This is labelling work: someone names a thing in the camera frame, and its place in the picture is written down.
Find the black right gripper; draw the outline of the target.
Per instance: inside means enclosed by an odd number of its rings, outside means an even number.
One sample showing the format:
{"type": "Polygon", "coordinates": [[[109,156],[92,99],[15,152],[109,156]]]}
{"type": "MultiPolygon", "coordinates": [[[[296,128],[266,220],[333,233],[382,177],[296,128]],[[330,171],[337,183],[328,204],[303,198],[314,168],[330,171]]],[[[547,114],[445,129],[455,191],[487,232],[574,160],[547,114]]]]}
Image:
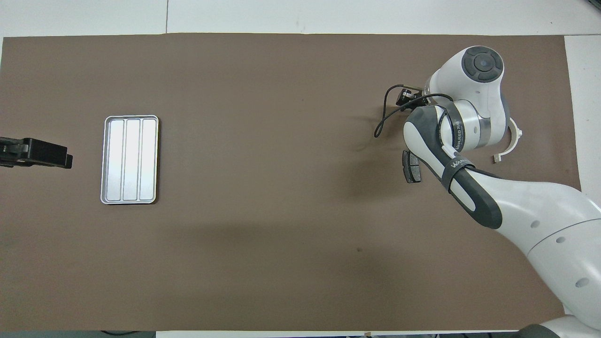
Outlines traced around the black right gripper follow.
{"type": "Polygon", "coordinates": [[[407,103],[410,108],[423,107],[429,104],[429,99],[424,97],[422,89],[403,88],[397,97],[397,105],[401,107],[407,103]]]}

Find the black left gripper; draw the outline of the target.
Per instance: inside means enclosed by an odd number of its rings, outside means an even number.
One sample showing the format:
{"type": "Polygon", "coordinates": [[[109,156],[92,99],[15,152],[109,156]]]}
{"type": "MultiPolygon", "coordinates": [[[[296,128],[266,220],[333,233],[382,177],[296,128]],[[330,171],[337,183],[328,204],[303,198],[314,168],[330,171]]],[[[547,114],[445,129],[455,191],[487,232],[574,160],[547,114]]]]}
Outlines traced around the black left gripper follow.
{"type": "Polygon", "coordinates": [[[23,139],[0,138],[0,166],[29,167],[30,165],[22,157],[28,152],[29,162],[34,165],[72,168],[73,156],[68,154],[67,147],[34,138],[29,139],[29,144],[23,139]]]}

